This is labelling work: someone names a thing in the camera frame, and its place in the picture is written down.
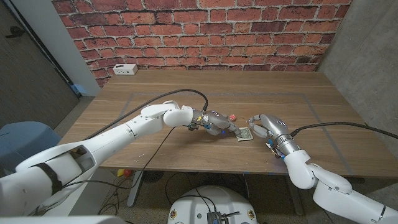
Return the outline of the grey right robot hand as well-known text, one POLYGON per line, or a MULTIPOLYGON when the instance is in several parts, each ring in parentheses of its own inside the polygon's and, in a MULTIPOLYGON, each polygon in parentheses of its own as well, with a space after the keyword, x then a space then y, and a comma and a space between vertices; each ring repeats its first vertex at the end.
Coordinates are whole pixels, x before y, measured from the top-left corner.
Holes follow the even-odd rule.
POLYGON ((286 124, 276 116, 257 114, 249 118, 248 125, 256 136, 266 140, 266 146, 276 157, 300 150, 286 124))

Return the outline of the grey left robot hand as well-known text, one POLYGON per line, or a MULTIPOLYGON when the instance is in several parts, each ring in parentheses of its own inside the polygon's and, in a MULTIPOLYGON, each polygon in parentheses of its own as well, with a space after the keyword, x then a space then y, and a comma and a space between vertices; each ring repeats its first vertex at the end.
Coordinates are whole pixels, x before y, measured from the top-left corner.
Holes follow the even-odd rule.
POLYGON ((228 117, 215 111, 193 110, 190 128, 193 129, 198 126, 203 126, 209 134, 214 136, 224 134, 227 131, 235 133, 237 137, 242 136, 239 128, 228 117))

